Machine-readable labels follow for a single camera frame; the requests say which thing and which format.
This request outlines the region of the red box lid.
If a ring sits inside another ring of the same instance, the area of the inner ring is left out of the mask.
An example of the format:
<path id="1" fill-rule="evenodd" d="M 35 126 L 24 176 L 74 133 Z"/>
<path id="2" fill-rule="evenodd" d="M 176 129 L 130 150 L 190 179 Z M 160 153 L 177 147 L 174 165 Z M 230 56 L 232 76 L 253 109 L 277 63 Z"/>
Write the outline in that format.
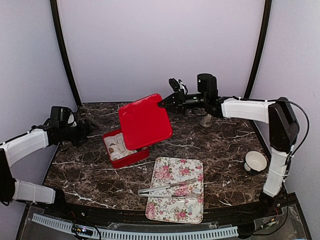
<path id="1" fill-rule="evenodd" d="M 118 110 L 120 127 L 128 150 L 151 146 L 173 135 L 167 111 L 158 107 L 161 100 L 161 95 L 154 93 Z"/>

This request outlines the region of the red chocolate box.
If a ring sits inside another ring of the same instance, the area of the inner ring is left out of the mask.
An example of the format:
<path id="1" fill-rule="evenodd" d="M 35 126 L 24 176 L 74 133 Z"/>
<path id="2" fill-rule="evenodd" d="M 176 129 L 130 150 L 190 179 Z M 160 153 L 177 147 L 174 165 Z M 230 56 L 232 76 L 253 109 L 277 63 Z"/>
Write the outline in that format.
<path id="1" fill-rule="evenodd" d="M 135 150 L 127 149 L 124 141 L 124 136 L 120 128 L 105 133 L 102 136 L 102 139 L 106 147 L 109 160 L 114 169 L 129 166 L 143 159 L 146 159 L 150 155 L 149 147 L 143 147 Z"/>

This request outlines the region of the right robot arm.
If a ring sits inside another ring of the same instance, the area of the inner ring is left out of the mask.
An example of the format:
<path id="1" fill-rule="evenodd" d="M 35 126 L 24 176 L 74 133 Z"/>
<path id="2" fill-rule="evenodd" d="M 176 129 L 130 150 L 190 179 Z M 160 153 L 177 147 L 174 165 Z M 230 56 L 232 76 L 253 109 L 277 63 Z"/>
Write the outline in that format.
<path id="1" fill-rule="evenodd" d="M 197 93 L 189 94 L 181 80 L 168 80 L 173 93 L 158 102 L 168 112 L 185 114 L 187 110 L 203 109 L 220 119 L 242 119 L 268 127 L 271 160 L 263 193 L 275 197 L 289 175 L 292 158 L 302 146 L 298 143 L 300 124 L 293 107 L 300 106 L 286 97 L 249 99 L 219 96 L 217 78 L 210 73 L 197 75 Z"/>

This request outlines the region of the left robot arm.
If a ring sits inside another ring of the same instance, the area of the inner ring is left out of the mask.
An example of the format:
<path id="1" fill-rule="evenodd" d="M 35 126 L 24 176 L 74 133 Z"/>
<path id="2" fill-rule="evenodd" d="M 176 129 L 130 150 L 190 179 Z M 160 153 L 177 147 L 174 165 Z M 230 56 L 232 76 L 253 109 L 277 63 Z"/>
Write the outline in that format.
<path id="1" fill-rule="evenodd" d="M 64 106 L 53 106 L 50 117 L 42 125 L 0 144 L 0 202 L 8 206 L 12 201 L 51 205 L 60 218 L 71 213 L 61 189 L 18 180 L 12 176 L 11 167 L 30 154 L 62 142 L 74 147 L 84 144 L 95 125 L 88 119 Z"/>

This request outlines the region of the white ceramic mug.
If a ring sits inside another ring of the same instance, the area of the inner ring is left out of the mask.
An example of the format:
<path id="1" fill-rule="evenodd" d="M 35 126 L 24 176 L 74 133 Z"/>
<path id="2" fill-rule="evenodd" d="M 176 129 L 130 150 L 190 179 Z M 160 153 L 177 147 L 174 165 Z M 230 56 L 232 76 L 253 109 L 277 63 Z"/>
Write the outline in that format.
<path id="1" fill-rule="evenodd" d="M 210 114 L 202 116 L 199 123 L 204 128 L 210 128 L 213 125 L 213 116 Z"/>

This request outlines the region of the floral rectangular tray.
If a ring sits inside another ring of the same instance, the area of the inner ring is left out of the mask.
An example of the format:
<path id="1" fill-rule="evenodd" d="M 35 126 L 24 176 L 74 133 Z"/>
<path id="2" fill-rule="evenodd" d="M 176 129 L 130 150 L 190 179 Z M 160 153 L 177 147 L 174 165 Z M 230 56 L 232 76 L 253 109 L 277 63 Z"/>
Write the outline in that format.
<path id="1" fill-rule="evenodd" d="M 204 213 L 204 167 L 197 159 L 158 157 L 150 187 L 138 191 L 147 198 L 149 220 L 199 224 Z"/>

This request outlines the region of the white and dark bowl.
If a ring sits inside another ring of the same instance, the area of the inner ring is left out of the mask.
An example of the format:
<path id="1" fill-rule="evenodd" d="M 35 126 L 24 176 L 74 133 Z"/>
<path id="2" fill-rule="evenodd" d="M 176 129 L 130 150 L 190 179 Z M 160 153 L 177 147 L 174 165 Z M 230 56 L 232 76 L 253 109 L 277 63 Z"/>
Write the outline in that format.
<path id="1" fill-rule="evenodd" d="M 250 175 L 260 174 L 268 165 L 265 156 L 257 151 L 250 151 L 244 158 L 244 169 Z"/>

